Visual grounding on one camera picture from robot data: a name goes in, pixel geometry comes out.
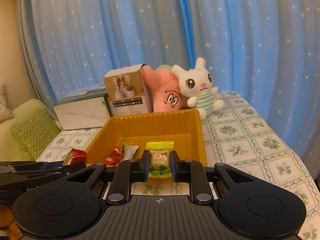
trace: pink plush toy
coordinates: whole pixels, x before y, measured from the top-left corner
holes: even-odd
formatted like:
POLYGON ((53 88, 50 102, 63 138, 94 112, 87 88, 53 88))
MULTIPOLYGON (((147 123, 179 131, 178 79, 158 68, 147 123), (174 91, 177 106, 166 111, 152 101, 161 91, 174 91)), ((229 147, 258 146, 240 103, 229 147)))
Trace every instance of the pink plush toy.
POLYGON ((187 107, 187 100, 180 92, 179 80, 172 74, 171 67, 163 65, 156 70, 143 66, 144 82, 151 90, 154 112, 167 112, 187 107))

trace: brown box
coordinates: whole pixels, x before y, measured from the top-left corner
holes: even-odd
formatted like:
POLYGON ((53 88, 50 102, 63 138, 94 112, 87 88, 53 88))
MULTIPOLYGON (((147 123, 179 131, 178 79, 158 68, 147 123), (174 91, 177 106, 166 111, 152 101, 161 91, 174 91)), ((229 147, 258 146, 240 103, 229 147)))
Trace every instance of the brown box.
POLYGON ((153 111, 151 95, 142 78, 143 65, 110 70, 103 77, 113 116, 153 111))

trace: yellow plastic basket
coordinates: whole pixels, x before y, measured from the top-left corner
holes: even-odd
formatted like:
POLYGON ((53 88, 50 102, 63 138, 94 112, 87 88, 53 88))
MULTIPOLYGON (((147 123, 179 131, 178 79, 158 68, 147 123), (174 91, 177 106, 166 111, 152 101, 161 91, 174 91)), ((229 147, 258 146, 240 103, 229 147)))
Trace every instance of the yellow plastic basket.
POLYGON ((174 141, 181 160, 207 165, 201 120, 195 109, 111 117, 86 148, 87 165, 103 162, 122 142, 139 145, 134 156, 139 159, 147 142, 156 141, 174 141))

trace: white pillow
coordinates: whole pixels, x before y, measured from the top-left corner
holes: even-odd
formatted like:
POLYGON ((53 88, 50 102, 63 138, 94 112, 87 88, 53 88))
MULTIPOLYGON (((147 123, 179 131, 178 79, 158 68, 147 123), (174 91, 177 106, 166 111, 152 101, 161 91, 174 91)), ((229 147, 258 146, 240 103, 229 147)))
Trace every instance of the white pillow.
POLYGON ((13 114, 7 107, 7 100, 5 98, 5 86, 0 84, 0 122, 13 118, 13 114))

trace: tablecloth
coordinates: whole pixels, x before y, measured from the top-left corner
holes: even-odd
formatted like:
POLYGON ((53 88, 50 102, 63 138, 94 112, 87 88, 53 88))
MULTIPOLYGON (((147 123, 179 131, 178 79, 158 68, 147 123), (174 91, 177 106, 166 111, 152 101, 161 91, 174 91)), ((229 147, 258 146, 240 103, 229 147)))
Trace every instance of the tablecloth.
MULTIPOLYGON (((320 193, 300 158, 238 93, 224 92, 217 98, 225 101, 225 108, 202 121, 208 166, 224 162, 296 194, 307 208, 299 236, 305 240, 317 239, 320 193)), ((62 160, 70 147, 85 149, 98 131, 99 128, 62 131, 38 161, 62 160)), ((132 186, 132 194, 188 193, 188 184, 174 183, 171 178, 150 179, 132 186)))

